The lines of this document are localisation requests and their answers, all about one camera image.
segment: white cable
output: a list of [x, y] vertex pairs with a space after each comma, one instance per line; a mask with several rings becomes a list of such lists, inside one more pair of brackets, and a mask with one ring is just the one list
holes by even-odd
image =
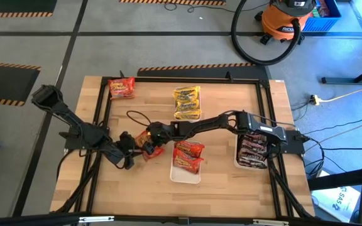
[[[354, 128], [352, 128], [352, 129], [349, 129], [349, 130], [347, 130], [347, 131], [340, 132], [340, 133], [338, 133], [338, 134], [336, 134], [336, 135], [333, 135], [333, 136], [331, 136], [331, 137], [328, 137], [328, 138], [326, 138], [326, 139], [323, 139], [323, 140], [319, 141], [319, 144], [322, 143], [322, 142], [324, 142], [324, 141], [327, 141], [328, 139], [332, 139], [332, 138], [334, 138], [334, 137], [340, 136], [340, 135], [342, 135], [342, 134], [345, 134], [345, 133], [347, 133], [347, 132], [353, 131], [353, 130], [358, 129], [358, 128], [360, 128], [360, 127], [362, 127], [362, 125], [359, 125], [359, 126], [357, 126], [357, 127], [354, 127]], [[318, 143], [315, 144], [315, 145], [313, 145], [313, 146], [311, 146], [309, 149], [305, 150], [305, 152], [307, 152], [308, 150], [310, 150], [311, 148], [313, 148], [313, 147], [315, 147], [315, 146], [317, 146], [317, 145], [318, 145]]]
[[335, 98], [330, 99], [330, 100], [322, 100], [322, 99], [319, 99], [319, 102], [331, 102], [331, 101], [333, 101], [333, 100], [337, 100], [337, 99], [340, 99], [340, 98], [343, 98], [343, 97], [347, 97], [347, 96], [349, 96], [349, 95], [351, 95], [351, 94], [355, 94], [356, 92], [360, 92], [360, 91], [362, 91], [362, 89], [356, 90], [356, 91], [351, 92], [351, 93], [348, 93], [348, 94], [341, 95], [341, 96], [339, 96], [339, 97], [335, 97]]

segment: vacuum hose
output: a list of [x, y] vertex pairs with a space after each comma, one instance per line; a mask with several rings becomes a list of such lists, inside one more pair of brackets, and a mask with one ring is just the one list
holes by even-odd
[[237, 22], [238, 22], [239, 14], [241, 13], [241, 10], [243, 9], [243, 7], [245, 5], [245, 2], [246, 2], [246, 0], [241, 0], [240, 4], [237, 7], [236, 13], [234, 14], [233, 23], [231, 24], [231, 40], [233, 41], [233, 46], [237, 50], [238, 54], [240, 54], [240, 56], [243, 57], [246, 61], [254, 63], [256, 65], [273, 65], [275, 63], [282, 61], [287, 56], [289, 56], [289, 54], [293, 51], [293, 49], [295, 48], [295, 46], [297, 45], [297, 43], [299, 42], [299, 39], [300, 39], [301, 26], [300, 26], [299, 20], [297, 18], [292, 20], [293, 29], [294, 29], [294, 36], [293, 36], [292, 42], [290, 43], [290, 45], [288, 46], [286, 51], [284, 51], [284, 53], [282, 53], [280, 56], [276, 57], [275, 59], [258, 60], [258, 59], [253, 58], [252, 56], [249, 56], [242, 49], [242, 47], [239, 45], [238, 40], [237, 40]]

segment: red snack package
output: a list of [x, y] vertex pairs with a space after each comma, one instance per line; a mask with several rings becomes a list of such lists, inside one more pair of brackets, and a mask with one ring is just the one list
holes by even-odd
[[108, 85], [111, 93], [111, 100], [118, 98], [134, 97], [135, 78], [122, 78], [108, 80]]
[[199, 172], [199, 165], [202, 160], [204, 159], [192, 158], [177, 148], [173, 151], [173, 165], [183, 168], [193, 174], [197, 174]]
[[[135, 138], [135, 143], [138, 147], [142, 148], [145, 142], [152, 143], [148, 133], [146, 131], [143, 131], [141, 134], [139, 134], [139, 136]], [[161, 155], [163, 152], [164, 148], [155, 147], [154, 152], [151, 155], [149, 155], [145, 150], [142, 149], [142, 156], [145, 161], [148, 161], [151, 158]]]
[[183, 151], [185, 154], [188, 154], [193, 158], [199, 158], [205, 146], [203, 144], [197, 144], [188, 141], [179, 141], [175, 143], [175, 148]]

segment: orange shop vacuum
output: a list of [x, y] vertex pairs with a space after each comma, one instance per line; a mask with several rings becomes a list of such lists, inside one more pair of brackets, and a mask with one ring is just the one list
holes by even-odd
[[315, 0], [270, 0], [265, 11], [259, 12], [255, 16], [257, 21], [262, 21], [265, 32], [265, 35], [261, 38], [261, 43], [265, 45], [272, 38], [281, 42], [287, 40], [291, 40], [291, 42], [288, 48], [275, 59], [259, 60], [249, 56], [237, 40], [237, 22], [245, 3], [246, 0], [241, 0], [234, 14], [233, 23], [231, 24], [231, 39], [233, 46], [241, 57], [256, 65], [273, 65], [289, 56], [295, 46], [301, 44], [304, 40], [301, 31], [311, 11], [315, 8]]

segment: yellow and black hazard tape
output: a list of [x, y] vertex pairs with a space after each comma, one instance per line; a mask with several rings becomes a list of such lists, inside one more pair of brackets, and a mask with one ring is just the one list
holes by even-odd
[[17, 101], [17, 100], [0, 99], [0, 104], [21, 107], [21, 106], [23, 106], [25, 104], [25, 102], [24, 101]]
[[24, 17], [49, 17], [53, 13], [30, 12], [30, 13], [0, 13], [0, 18], [24, 18]]
[[209, 6], [223, 6], [226, 5], [225, 0], [119, 0], [121, 3], [174, 3], [174, 4], [195, 4], [195, 5], [209, 5]]
[[201, 68], [223, 68], [223, 67], [248, 67], [253, 66], [252, 63], [220, 63], [211, 65], [187, 65], [187, 66], [169, 66], [169, 67], [148, 67], [139, 68], [139, 72], [154, 70], [185, 70], [185, 69], [201, 69]]
[[18, 65], [18, 64], [15, 64], [15, 63], [0, 63], [0, 67], [11, 67], [11, 68], [22, 68], [22, 69], [41, 70], [41, 67], [39, 67], [39, 66]]

